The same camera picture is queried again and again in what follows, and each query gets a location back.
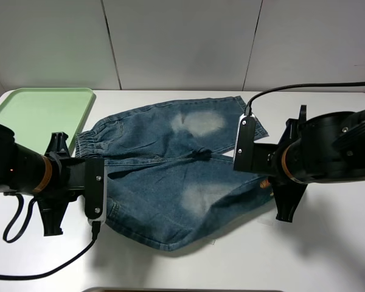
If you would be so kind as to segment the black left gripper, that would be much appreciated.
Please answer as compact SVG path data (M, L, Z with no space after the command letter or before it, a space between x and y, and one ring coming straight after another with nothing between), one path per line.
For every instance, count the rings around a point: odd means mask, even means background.
M45 237L63 234L61 223L67 206L83 195L85 189L85 160L70 158L67 139L64 132L51 134L42 156L44 175L33 189Z

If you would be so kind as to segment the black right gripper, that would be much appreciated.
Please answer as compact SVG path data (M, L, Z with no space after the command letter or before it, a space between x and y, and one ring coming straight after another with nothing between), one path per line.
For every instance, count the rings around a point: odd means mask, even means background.
M299 117L289 118L286 129L290 134L299 134L307 121L307 106L301 105ZM253 172L268 177L277 207L276 219L292 223L294 213L307 188L306 184L292 181L282 168L282 155L289 146L288 143L263 144L255 143L253 149Z

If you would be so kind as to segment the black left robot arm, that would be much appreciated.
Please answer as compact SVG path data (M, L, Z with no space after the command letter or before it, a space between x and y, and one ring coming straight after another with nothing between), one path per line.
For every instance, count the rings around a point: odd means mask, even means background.
M0 193L15 196L18 208L4 229L3 240L17 241L30 222L37 204L45 236L63 233L61 222L70 202L85 188L85 160L73 158L67 134L54 133L41 155L15 142L14 132L0 124Z

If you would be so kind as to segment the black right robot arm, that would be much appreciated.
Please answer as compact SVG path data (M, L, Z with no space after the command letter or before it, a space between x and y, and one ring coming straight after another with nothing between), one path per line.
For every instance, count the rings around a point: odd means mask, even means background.
M288 119L278 144L254 144L252 169L267 175L277 220L293 221L309 184L365 181L365 110Z

